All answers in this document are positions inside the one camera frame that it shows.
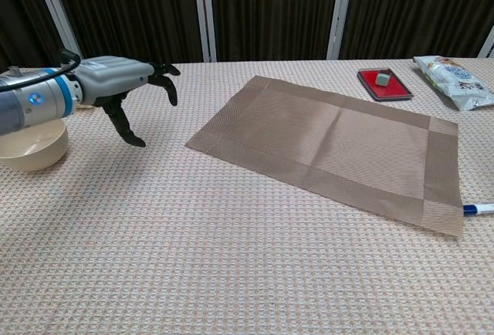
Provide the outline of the grey metal partition post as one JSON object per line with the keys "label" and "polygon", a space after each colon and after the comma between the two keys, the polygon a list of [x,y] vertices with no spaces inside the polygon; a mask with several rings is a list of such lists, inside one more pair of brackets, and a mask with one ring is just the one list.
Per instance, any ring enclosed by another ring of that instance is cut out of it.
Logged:
{"label": "grey metal partition post", "polygon": [[212,0],[196,0],[201,51],[205,63],[216,63],[217,47]]}
{"label": "grey metal partition post", "polygon": [[491,28],[485,42],[483,43],[478,58],[494,58],[494,26]]}
{"label": "grey metal partition post", "polygon": [[69,18],[66,14],[66,10],[63,6],[62,0],[44,0],[52,20],[55,24],[56,30],[59,33],[63,46],[77,53],[80,57],[83,54],[80,50],[79,43],[76,40],[76,36],[73,31],[73,27],[70,25]]}
{"label": "grey metal partition post", "polygon": [[336,60],[340,56],[343,32],[350,0],[335,0],[327,46],[327,60]]}

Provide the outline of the beige bowl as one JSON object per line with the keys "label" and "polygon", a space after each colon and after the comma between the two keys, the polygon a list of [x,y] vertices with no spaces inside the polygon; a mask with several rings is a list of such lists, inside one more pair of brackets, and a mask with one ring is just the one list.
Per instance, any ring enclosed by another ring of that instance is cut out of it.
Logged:
{"label": "beige bowl", "polygon": [[63,119],[0,136],[0,165],[17,171],[41,171],[67,152],[69,134]]}

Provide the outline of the white marker with blue cap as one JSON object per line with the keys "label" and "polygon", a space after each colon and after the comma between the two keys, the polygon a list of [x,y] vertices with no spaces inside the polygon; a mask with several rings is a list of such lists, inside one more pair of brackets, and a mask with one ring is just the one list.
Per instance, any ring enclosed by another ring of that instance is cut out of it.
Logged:
{"label": "white marker with blue cap", "polygon": [[463,205],[464,216],[494,214],[494,203]]}

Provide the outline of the black pleated curtain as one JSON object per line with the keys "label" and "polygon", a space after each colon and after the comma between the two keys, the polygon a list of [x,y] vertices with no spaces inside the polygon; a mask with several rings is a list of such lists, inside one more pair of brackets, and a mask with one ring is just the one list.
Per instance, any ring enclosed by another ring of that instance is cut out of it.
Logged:
{"label": "black pleated curtain", "polygon": [[58,66],[62,47],[45,0],[0,0],[0,73]]}
{"label": "black pleated curtain", "polygon": [[203,60],[196,0],[61,0],[84,58]]}
{"label": "black pleated curtain", "polygon": [[494,0],[349,0],[340,59],[477,57]]}
{"label": "black pleated curtain", "polygon": [[220,62],[321,60],[335,0],[211,0]]}

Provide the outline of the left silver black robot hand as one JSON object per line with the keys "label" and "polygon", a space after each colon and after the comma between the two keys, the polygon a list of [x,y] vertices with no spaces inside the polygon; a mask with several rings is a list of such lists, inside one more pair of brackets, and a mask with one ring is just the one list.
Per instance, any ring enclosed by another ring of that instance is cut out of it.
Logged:
{"label": "left silver black robot hand", "polygon": [[110,118],[120,137],[129,145],[145,147],[145,142],[130,129],[122,108],[127,94],[146,84],[164,88],[172,106],[178,105],[178,93],[169,76],[181,72],[169,63],[146,63],[119,56],[84,59],[73,71],[83,91],[82,104],[100,107]]}

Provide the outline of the beige waffle-weave tablecloth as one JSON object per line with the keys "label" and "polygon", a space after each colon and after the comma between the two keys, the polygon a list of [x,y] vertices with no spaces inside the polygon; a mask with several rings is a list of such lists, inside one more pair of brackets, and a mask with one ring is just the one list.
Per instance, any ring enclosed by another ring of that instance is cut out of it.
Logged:
{"label": "beige waffle-weave tablecloth", "polygon": [[181,64],[176,107],[124,101],[146,147],[79,110],[55,166],[0,166],[0,335],[494,335],[494,215],[449,238],[186,147],[253,76],[365,100],[376,67],[458,124],[462,200],[493,203],[494,107],[457,111],[410,59]]}

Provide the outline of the white printed snack packet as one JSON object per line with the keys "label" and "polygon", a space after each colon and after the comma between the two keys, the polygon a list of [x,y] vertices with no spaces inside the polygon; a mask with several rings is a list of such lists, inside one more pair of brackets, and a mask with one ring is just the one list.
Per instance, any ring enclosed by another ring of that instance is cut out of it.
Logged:
{"label": "white printed snack packet", "polygon": [[465,67],[443,56],[414,56],[428,82],[460,111],[494,107],[494,92]]}

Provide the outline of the red stamp pad tray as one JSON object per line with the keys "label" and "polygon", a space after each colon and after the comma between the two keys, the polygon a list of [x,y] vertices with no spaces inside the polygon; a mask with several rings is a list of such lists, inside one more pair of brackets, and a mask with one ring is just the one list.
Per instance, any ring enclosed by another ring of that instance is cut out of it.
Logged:
{"label": "red stamp pad tray", "polygon": [[[375,78],[378,73],[390,73],[391,80],[386,87],[377,86]],[[401,82],[391,68],[359,69],[357,78],[371,98],[378,102],[411,100],[413,93]]]}

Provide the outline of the brown woven placemat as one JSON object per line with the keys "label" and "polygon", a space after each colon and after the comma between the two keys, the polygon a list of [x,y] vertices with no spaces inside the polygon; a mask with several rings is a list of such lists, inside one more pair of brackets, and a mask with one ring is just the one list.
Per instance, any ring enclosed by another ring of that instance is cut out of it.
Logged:
{"label": "brown woven placemat", "polygon": [[255,76],[188,147],[339,203],[460,236],[458,126]]}

